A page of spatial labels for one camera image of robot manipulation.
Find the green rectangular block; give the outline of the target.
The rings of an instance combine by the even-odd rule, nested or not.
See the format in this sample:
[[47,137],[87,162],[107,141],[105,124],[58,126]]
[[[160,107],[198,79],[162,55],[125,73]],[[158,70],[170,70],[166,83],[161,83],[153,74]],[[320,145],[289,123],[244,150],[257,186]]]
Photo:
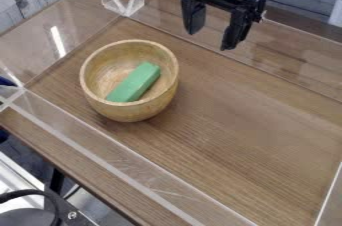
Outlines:
[[138,101],[160,77],[161,67],[150,62],[142,63],[109,93],[106,100],[118,103]]

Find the brown wooden bowl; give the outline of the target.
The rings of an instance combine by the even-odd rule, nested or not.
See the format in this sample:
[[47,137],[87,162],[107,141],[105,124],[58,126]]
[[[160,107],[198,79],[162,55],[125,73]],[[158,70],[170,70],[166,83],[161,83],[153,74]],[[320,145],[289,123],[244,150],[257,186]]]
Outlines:
[[81,86],[93,109],[118,122],[160,114],[176,96],[180,62],[172,50],[150,40],[117,41],[86,59]]

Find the black metal table leg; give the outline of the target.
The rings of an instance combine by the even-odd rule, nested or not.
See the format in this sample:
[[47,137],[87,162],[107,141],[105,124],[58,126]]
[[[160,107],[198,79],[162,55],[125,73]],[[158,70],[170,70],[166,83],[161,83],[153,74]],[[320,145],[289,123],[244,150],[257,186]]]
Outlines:
[[66,176],[65,174],[58,170],[54,169],[53,171],[53,177],[50,182],[50,189],[57,193],[62,194],[63,191],[63,185],[65,185]]

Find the clear acrylic tray wall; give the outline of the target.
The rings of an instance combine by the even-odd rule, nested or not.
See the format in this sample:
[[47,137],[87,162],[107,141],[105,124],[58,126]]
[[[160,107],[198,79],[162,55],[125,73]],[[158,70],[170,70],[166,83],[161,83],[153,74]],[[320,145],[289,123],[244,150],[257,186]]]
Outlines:
[[[233,51],[228,19],[189,35],[180,0],[125,17],[61,0],[0,35],[0,127],[141,226],[342,226],[342,42],[274,21]],[[79,74],[147,39],[181,65],[168,109],[138,123],[91,108]]]

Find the black metal bracket with screw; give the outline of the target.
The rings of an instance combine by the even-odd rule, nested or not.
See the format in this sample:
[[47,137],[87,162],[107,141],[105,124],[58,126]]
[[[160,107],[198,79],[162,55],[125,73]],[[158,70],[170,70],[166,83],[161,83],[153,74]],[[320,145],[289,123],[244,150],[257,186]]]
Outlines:
[[46,189],[59,205],[59,226],[99,226],[99,224],[54,191]]

